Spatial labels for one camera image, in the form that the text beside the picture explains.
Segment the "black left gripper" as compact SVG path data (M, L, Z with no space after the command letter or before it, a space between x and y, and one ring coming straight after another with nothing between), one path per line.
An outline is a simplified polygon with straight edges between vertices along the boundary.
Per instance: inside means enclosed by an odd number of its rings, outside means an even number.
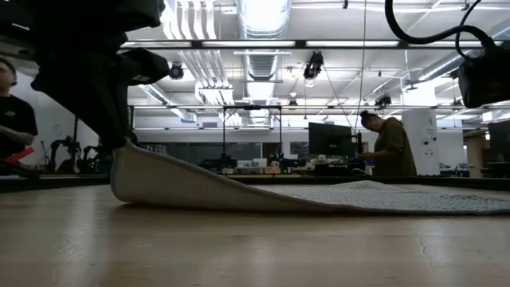
M128 87L168 76L167 60L143 48L118 54L128 37L111 23L35 23L31 37L39 65L31 87L75 114L109 148L114 147L114 104L120 138L115 148L139 146L129 124Z

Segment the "grey microfiber towel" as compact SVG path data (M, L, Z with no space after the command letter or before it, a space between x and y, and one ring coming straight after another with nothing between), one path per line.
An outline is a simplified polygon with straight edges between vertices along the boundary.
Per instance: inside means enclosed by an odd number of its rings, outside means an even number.
M420 191L370 180L330 186L249 186L127 142L114 151L122 202L206 210L380 214L510 214L510 198Z

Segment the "person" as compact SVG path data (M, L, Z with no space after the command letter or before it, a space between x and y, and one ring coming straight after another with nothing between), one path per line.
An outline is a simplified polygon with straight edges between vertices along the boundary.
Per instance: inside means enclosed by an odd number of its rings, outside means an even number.
M0 159L24 151L38 135L32 106L10 92L17 83L14 66L0 57Z
M402 122L394 117L383 119L374 113L360 113L362 126L378 134L373 152L360 155L375 161L375 176L414 177L417 169L408 135Z

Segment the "red flat object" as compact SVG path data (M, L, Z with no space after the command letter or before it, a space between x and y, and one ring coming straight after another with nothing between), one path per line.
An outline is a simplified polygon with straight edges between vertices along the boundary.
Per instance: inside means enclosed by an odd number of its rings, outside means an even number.
M8 157L5 158L5 161L7 162L10 162L10 163L14 163L14 162L17 162L21 159L24 159L25 157L31 155L34 153L34 149L32 147L28 147L26 148L25 150L23 151L20 151L18 153L15 153L13 155L10 155Z

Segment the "black computer monitor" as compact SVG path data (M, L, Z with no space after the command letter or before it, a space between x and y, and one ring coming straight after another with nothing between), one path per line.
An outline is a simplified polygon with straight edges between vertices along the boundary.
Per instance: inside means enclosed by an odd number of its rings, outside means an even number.
M308 124L308 151L312 155L355 155L350 127L334 124Z
M510 162L510 120L490 123L488 133L491 151L503 161Z

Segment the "white square pillar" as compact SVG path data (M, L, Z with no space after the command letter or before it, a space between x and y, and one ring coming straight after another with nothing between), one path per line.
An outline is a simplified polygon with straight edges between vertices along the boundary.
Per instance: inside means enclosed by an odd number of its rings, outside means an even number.
M418 175L440 175L437 119L433 109L411 109L402 114Z

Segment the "black metal table frame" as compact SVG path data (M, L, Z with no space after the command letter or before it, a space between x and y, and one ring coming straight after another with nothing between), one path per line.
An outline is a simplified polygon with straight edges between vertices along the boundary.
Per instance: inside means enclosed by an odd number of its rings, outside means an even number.
M234 176L230 178L248 185L333 185L351 181L373 180L385 184L425 185L437 187L468 188L485 191L510 192L510 179L471 179L459 177L425 177L413 178L380 178L370 176L354 177L313 177L313 176ZM66 187L86 187L106 185L110 183L106 175L90 176L50 176L39 179L4 178L0 179L0 193L10 191L35 191Z

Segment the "black overhead frame beam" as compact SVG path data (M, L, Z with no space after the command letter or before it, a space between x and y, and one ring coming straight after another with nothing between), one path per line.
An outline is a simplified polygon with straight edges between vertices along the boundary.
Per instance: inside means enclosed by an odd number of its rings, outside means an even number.
M455 49L455 41L431 44L406 44L392 40L136 40L127 41L123 50L145 48L153 50L187 49Z

